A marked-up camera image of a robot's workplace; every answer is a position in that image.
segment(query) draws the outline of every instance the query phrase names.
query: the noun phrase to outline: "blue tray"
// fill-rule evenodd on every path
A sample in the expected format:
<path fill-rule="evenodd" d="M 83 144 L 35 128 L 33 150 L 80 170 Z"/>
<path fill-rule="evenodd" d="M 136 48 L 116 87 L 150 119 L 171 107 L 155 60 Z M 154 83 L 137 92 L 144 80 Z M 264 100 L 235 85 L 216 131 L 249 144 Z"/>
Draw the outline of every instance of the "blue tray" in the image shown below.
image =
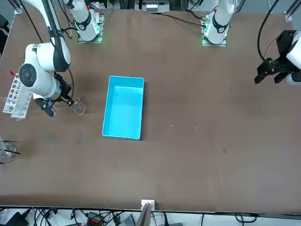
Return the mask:
<path fill-rule="evenodd" d="M 103 136 L 140 139 L 144 79 L 111 76 Z"/>

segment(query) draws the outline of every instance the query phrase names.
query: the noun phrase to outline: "work table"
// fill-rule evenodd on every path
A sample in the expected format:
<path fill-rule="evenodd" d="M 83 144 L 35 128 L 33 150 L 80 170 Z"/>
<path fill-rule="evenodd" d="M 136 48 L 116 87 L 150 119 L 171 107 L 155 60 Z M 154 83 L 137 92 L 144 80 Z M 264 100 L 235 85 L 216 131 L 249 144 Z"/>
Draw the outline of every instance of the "work table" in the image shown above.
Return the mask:
<path fill-rule="evenodd" d="M 49 41 L 40 13 L 28 11 Z M 0 166 L 0 203 L 139 209 L 154 199 L 158 210 L 300 212 L 301 89 L 273 77 L 254 84 L 264 17 L 234 14 L 227 47 L 202 47 L 200 28 L 138 10 L 114 10 L 102 44 L 78 44 L 73 32 L 74 96 L 86 112 L 58 104 L 50 118 L 32 101 L 24 121 L 0 114 L 1 136 L 22 142 L 21 155 Z M 261 51 L 285 29 L 272 14 Z M 1 97 L 30 43 L 39 39 L 24 13 L 0 65 Z M 266 56 L 277 57 L 275 42 Z M 141 141 L 102 136 L 111 75 L 145 80 Z"/>

